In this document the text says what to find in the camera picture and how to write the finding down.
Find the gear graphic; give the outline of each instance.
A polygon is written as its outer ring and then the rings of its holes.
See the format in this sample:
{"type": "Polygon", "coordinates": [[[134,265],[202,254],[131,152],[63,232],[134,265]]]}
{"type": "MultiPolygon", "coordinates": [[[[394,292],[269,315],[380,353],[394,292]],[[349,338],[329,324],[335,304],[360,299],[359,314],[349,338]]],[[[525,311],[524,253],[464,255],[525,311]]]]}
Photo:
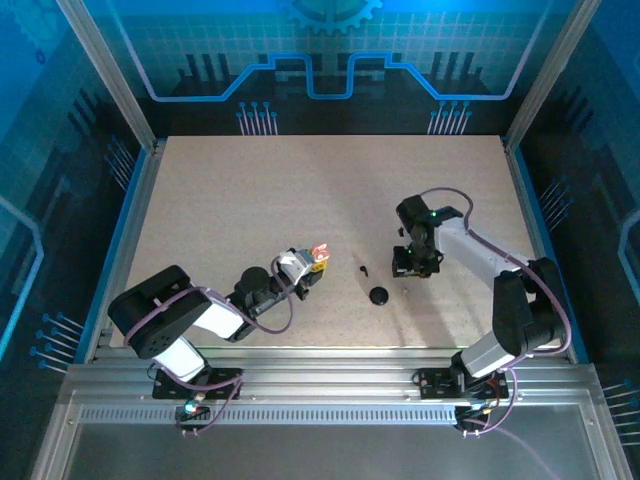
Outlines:
{"type": "Polygon", "coordinates": [[[22,33],[36,47],[55,38],[58,29],[55,0],[2,0],[2,6],[13,14],[22,33]]]}
{"type": "Polygon", "coordinates": [[[346,34],[349,27],[359,28],[363,20],[373,18],[373,9],[382,7],[381,0],[285,0],[282,8],[290,20],[297,20],[300,28],[309,27],[313,33],[337,31],[346,34]]]}

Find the black round object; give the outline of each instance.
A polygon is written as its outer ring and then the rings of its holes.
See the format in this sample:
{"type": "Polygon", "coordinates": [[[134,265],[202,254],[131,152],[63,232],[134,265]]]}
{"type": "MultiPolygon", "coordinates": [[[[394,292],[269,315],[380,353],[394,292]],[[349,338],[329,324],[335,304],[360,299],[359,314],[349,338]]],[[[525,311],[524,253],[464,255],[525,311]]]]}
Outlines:
{"type": "Polygon", "coordinates": [[[382,287],[373,287],[369,292],[369,298],[374,305],[384,305],[389,300],[389,292],[382,287]]]}
{"type": "Polygon", "coordinates": [[[269,288],[269,272],[262,267],[247,268],[240,277],[240,283],[247,292],[259,292],[269,288]]]}

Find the metal vent grille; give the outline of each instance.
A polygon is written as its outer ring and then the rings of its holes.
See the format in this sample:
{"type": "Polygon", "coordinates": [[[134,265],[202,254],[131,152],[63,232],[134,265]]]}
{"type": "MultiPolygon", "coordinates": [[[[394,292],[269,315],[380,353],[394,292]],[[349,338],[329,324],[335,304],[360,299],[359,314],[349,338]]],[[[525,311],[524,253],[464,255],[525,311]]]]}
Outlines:
{"type": "MultiPolygon", "coordinates": [[[[176,406],[94,405],[85,407],[82,423],[171,424],[176,406]]],[[[211,414],[193,424],[207,423],[211,414]]],[[[415,406],[298,406],[232,405],[219,420],[226,425],[451,425],[454,407],[415,406]]]]}

